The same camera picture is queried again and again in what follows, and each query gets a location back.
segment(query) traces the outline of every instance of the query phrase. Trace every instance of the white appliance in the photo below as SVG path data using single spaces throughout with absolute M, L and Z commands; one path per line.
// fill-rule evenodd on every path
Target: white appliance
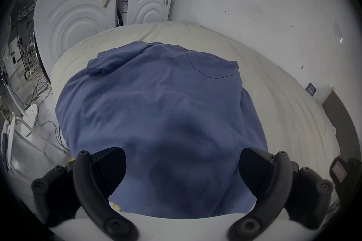
M 123 25 L 167 21 L 171 0 L 118 0 Z
M 34 10 L 37 49 L 50 79 L 54 64 L 79 41 L 116 27 L 117 0 L 38 0 Z

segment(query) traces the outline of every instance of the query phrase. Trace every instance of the barcode sticker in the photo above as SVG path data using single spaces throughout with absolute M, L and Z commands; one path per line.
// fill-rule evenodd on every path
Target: barcode sticker
M 110 3 L 111 0 L 102 0 L 102 7 L 103 8 L 107 8 L 108 4 Z
M 122 0 L 122 13 L 127 12 L 128 10 L 128 0 Z

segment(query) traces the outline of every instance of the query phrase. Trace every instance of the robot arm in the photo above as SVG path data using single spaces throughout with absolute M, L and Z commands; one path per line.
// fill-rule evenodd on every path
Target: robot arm
M 206 230 L 209 228 L 207 224 L 216 220 L 224 232 L 218 230 L 213 236 L 221 234 L 224 240 L 229 241 L 254 240 L 276 223 L 274 221 L 283 208 L 290 220 L 299 224 L 283 221 L 280 226 L 288 222 L 291 227 L 296 227 L 295 232 L 299 230 L 310 235 L 322 224 L 333 185 L 308 167 L 299 169 L 286 152 L 273 155 L 256 148 L 246 148 L 240 155 L 239 172 L 257 198 L 254 209 L 246 215 L 229 214 L 194 220 L 162 219 L 114 211 L 107 199 L 126 173 L 126 157 L 121 148 L 109 148 L 93 155 L 81 151 L 77 159 L 66 167 L 56 166 L 43 178 L 34 180 L 32 190 L 40 218 L 54 232 L 65 225 L 72 227 L 72 220 L 80 230 L 82 222 L 74 218 L 78 208 L 83 206 L 93 221 L 87 220 L 88 226 L 93 224 L 105 234 L 105 239 L 118 241 L 148 240 L 150 236 L 140 226 L 157 224 L 155 226 L 160 234 L 172 226 L 176 226 L 175 233 L 177 228 L 184 227 L 192 235 L 192 232 L 195 234 L 195 224 L 198 223 L 199 230 Z M 271 227 L 275 230 L 278 226 L 273 224 Z M 83 230 L 83 233 L 88 234 L 92 230 L 95 228 Z

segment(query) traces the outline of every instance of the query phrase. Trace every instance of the sticker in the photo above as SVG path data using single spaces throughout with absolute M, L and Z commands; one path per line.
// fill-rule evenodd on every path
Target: sticker
M 102 0 L 102 7 L 103 8 L 107 8 L 108 4 L 110 3 L 111 0 Z
M 305 90 L 308 91 L 311 96 L 313 96 L 317 89 L 314 87 L 314 85 L 309 83 Z
M 122 13 L 128 10 L 128 0 L 122 0 Z
M 343 168 L 343 166 L 341 165 L 340 162 L 336 162 L 332 168 L 333 173 L 336 175 L 336 177 L 338 178 L 338 181 L 341 183 L 344 178 L 347 175 L 346 170 Z

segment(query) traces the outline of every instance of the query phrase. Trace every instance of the white wall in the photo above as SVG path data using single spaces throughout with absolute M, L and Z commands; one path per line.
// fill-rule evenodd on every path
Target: white wall
M 312 82 L 319 100 L 333 86 L 362 140 L 362 37 L 349 0 L 174 0 L 171 20 L 196 22 L 255 49 L 302 86 Z

